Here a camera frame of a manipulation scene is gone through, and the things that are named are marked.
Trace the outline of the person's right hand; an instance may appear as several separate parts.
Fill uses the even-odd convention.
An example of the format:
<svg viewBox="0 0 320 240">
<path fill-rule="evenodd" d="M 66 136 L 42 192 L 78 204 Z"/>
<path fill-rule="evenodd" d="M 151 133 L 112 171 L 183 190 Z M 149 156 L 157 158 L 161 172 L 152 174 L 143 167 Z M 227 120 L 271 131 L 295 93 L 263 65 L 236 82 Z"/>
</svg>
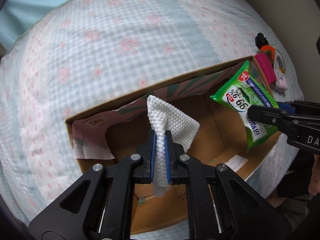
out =
<svg viewBox="0 0 320 240">
<path fill-rule="evenodd" d="M 309 184 L 309 193 L 313 196 L 320 193 L 320 158 L 315 155 L 315 162 L 312 168 L 312 175 Z"/>
</svg>

